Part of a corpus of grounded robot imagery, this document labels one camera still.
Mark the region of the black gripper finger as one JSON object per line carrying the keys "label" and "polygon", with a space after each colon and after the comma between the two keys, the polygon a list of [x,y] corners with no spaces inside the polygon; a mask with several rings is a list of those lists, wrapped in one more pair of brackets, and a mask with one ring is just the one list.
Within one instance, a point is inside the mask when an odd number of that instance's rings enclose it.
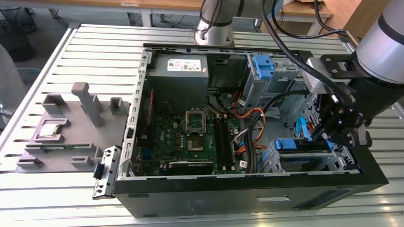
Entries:
{"label": "black gripper finger", "polygon": [[343,109],[337,105],[319,105],[315,107],[315,111],[318,113],[318,123],[314,126],[311,131],[311,139],[325,140],[325,134],[322,133],[322,125],[331,120],[342,120],[343,117]]}
{"label": "black gripper finger", "polygon": [[346,124],[342,120],[327,121],[322,125],[322,133],[326,135],[325,139],[347,148],[371,146],[370,134],[366,131],[367,121],[363,120],[355,125]]}

